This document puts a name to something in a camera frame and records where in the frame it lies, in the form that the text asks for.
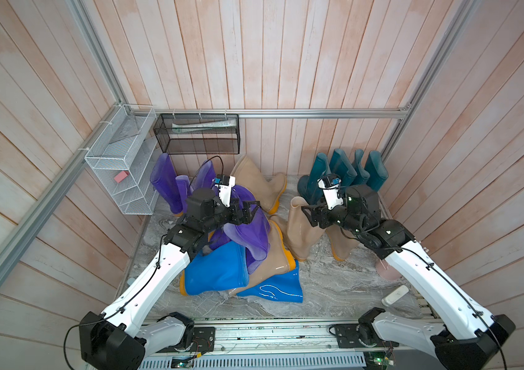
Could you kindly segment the beige boot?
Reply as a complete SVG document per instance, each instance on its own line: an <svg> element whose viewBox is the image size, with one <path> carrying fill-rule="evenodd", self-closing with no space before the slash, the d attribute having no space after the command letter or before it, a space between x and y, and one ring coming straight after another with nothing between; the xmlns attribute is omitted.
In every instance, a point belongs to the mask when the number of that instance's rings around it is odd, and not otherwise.
<svg viewBox="0 0 524 370"><path fill-rule="evenodd" d="M260 172L260 169L248 156L243 156L234 166L231 176L236 179L236 184L248 189L260 206L268 214L275 214L279 209L279 200L285 192L287 177L283 173L275 175L271 180Z"/></svg>
<svg viewBox="0 0 524 370"><path fill-rule="evenodd" d="M325 231L331 243L331 252L337 261L345 261L351 252L360 245L352 234L337 225L328 227Z"/></svg>
<svg viewBox="0 0 524 370"><path fill-rule="evenodd" d="M234 288L228 291L230 296L235 296L242 291L253 288L270 277L293 271L296 267L295 260L290 251L285 248L282 231L274 220L270 220L269 232L270 251L266 259L260 264L249 277L249 284L243 288Z"/></svg>
<svg viewBox="0 0 524 370"><path fill-rule="evenodd" d="M311 247L319 242L325 233L324 229L311 226L303 212L303 206L308 206L303 197L291 199L285 236L286 245L298 261L308 259Z"/></svg>

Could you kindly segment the large teal boot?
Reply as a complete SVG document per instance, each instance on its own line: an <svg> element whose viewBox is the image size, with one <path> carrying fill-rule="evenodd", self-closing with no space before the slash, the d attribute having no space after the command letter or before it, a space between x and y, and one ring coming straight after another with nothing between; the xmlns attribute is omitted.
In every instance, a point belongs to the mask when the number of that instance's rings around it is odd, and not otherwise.
<svg viewBox="0 0 524 370"><path fill-rule="evenodd" d="M311 172L302 176L297 183L297 192L309 205L316 204L322 197L323 191L318 187L318 181L331 173L328 157L324 153L316 156Z"/></svg>

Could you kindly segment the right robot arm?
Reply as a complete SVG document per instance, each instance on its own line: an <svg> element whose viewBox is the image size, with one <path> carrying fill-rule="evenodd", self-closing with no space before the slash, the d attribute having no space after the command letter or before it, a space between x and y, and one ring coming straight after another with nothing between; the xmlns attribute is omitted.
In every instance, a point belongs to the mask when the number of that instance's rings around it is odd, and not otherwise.
<svg viewBox="0 0 524 370"><path fill-rule="evenodd" d="M440 323L405 319L372 308L359 319L353 341L365 347L395 342L424 352L447 369L482 369L502 352L515 331L505 314L494 315L442 272L413 234L400 222L385 219L378 194L366 185L340 190L332 183L324 198L302 212L313 227L336 227L345 237L396 269L441 318Z"/></svg>

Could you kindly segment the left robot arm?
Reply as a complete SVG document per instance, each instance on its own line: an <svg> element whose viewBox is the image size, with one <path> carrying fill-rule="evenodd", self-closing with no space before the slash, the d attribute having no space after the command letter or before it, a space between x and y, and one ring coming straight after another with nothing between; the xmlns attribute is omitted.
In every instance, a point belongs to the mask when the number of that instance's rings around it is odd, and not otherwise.
<svg viewBox="0 0 524 370"><path fill-rule="evenodd" d="M140 276L101 313L89 312L76 325L83 361L96 369L137 369L145 357L165 348L198 353L192 319L173 312L152 325L144 321L177 276L193 293L248 285L244 247L227 242L210 254L203 252L211 233L251 224L261 213L259 201L231 194L226 187L200 188L188 197L186 214L163 235Z"/></svg>

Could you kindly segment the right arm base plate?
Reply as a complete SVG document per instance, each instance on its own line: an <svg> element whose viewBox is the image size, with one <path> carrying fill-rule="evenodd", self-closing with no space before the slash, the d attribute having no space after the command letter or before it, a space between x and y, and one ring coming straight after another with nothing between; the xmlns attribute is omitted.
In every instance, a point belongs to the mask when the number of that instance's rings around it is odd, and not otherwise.
<svg viewBox="0 0 524 370"><path fill-rule="evenodd" d="M336 324L328 328L328 333L336 338L340 349L351 348L398 348L398 342L383 341L367 325Z"/></svg>

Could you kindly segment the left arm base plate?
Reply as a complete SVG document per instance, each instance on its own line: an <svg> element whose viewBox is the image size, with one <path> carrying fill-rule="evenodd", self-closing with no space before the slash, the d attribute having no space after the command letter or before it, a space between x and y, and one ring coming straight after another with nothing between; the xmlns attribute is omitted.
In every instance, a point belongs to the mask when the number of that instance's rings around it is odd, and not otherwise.
<svg viewBox="0 0 524 370"><path fill-rule="evenodd" d="M214 350L216 329L213 326L192 328L182 341L174 346L163 348L158 353L189 355L205 354Z"/></svg>

